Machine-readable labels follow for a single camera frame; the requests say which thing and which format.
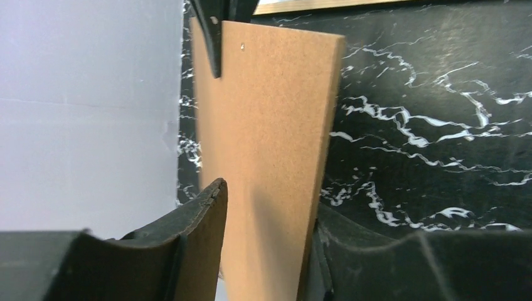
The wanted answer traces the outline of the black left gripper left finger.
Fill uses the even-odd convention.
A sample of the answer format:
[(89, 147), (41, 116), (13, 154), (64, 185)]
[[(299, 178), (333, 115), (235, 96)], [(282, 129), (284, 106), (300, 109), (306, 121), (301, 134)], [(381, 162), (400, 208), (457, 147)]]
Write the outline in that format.
[(214, 300), (228, 209), (222, 178), (123, 238), (3, 231), (2, 300)]

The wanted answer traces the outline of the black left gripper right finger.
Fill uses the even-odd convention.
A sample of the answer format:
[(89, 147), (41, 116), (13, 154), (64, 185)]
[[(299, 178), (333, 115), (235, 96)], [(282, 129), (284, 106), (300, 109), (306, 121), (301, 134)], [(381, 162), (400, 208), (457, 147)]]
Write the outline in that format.
[(394, 240), (320, 204), (306, 300), (530, 300), (531, 232), (418, 231)]

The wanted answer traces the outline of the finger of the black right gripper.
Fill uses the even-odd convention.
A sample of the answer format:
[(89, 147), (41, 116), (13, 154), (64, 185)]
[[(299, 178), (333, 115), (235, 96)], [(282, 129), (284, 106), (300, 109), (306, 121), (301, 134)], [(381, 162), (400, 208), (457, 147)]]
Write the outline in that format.
[(226, 20), (249, 23), (259, 0), (228, 0), (226, 5)]
[(213, 78), (219, 78), (221, 77), (221, 29), (225, 2), (192, 0), (191, 5), (203, 33)]

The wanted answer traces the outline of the black wooden picture frame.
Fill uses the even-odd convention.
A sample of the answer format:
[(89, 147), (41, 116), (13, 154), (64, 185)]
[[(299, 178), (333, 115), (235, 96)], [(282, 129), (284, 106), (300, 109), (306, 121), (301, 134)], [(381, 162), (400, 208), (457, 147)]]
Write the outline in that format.
[(253, 15), (291, 13), (297, 11), (312, 11), (317, 9), (346, 8), (352, 6), (367, 6), (390, 3), (419, 3), (409, 0), (285, 0), (259, 1)]

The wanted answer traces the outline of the brown frame backing board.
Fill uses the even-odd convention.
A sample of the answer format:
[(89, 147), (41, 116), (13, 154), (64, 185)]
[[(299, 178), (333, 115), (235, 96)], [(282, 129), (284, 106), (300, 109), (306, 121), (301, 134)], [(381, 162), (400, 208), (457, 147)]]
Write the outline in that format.
[(199, 182), (228, 184), (228, 299), (300, 300), (346, 39), (225, 21), (215, 79), (196, 19), (190, 29)]

